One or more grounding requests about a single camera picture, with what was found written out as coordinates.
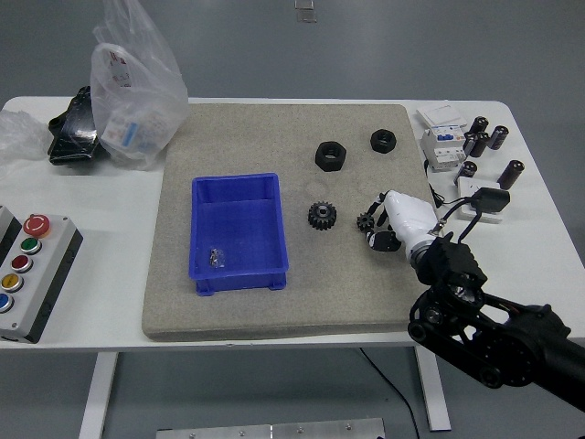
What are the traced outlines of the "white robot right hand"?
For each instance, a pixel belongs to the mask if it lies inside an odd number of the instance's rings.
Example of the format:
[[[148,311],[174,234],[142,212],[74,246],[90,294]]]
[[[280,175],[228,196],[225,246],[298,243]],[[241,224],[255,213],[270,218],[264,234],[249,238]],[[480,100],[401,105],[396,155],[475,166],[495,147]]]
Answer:
[[[404,244],[410,262],[434,242],[436,235],[431,230],[436,224],[430,203],[394,190],[380,193],[367,212],[356,219],[370,249],[396,252]]]

